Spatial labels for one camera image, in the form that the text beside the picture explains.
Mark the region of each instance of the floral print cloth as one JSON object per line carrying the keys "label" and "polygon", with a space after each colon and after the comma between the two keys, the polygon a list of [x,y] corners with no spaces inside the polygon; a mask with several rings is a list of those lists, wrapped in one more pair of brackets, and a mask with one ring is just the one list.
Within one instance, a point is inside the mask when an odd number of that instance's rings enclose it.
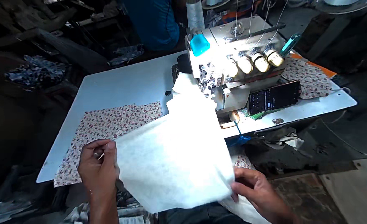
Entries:
{"label": "floral print cloth", "polygon": [[77,167],[82,147],[97,139],[116,139],[162,115],[160,101],[85,112],[54,179],[54,187],[80,183]]}
{"label": "floral print cloth", "polygon": [[287,57],[285,60],[287,67],[282,73],[282,77],[289,81],[300,81],[300,98],[311,99],[329,95],[331,84],[320,68],[307,63],[306,59]]}
{"label": "floral print cloth", "polygon": [[241,153],[239,155],[232,156],[232,161],[236,161],[234,163],[234,166],[236,166],[236,167],[256,170],[254,165],[251,164],[251,162],[248,159],[247,155],[244,154],[244,151],[243,151],[243,153]]}

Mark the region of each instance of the machine knob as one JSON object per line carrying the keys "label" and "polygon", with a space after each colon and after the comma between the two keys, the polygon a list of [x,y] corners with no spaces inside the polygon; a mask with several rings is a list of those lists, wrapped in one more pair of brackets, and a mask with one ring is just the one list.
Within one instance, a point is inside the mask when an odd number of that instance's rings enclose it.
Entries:
{"label": "machine knob", "polygon": [[265,53],[266,60],[273,66],[279,67],[283,64],[284,59],[275,49],[270,49]]}
{"label": "machine knob", "polygon": [[251,64],[250,59],[246,56],[240,57],[237,60],[237,65],[246,74],[250,74],[253,71],[253,65]]}
{"label": "machine knob", "polygon": [[236,62],[233,59],[228,59],[225,69],[222,71],[225,76],[229,76],[234,78],[237,74],[239,74],[239,70],[236,67]]}
{"label": "machine knob", "polygon": [[253,61],[254,66],[260,72],[267,72],[269,70],[269,63],[263,57],[261,53],[255,53],[251,56],[251,61]]}

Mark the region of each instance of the smartphone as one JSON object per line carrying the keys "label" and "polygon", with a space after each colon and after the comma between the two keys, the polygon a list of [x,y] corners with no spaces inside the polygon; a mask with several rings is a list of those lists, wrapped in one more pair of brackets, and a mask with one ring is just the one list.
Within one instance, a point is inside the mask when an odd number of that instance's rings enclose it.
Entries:
{"label": "smartphone", "polygon": [[248,97],[247,113],[258,114],[266,110],[280,109],[296,104],[300,96],[300,81],[273,86],[251,93]]}

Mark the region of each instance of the blue shirt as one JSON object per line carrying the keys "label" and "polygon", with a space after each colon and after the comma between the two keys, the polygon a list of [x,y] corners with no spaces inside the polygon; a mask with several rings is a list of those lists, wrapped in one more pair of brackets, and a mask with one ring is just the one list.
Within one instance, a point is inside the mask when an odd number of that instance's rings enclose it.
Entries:
{"label": "blue shirt", "polygon": [[152,51],[173,49],[178,43],[171,0],[123,0],[142,43]]}

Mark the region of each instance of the blue string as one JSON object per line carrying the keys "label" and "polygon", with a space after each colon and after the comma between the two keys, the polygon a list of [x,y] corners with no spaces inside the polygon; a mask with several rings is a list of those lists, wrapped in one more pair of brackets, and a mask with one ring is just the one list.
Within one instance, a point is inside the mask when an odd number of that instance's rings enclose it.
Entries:
{"label": "blue string", "polygon": [[226,145],[228,147],[234,146],[234,145],[244,145],[247,143],[248,140],[251,140],[251,137],[243,136],[240,132],[239,126],[237,126],[236,121],[233,121],[236,125],[237,130],[239,131],[240,136],[238,138],[232,138],[229,140],[226,140]]}

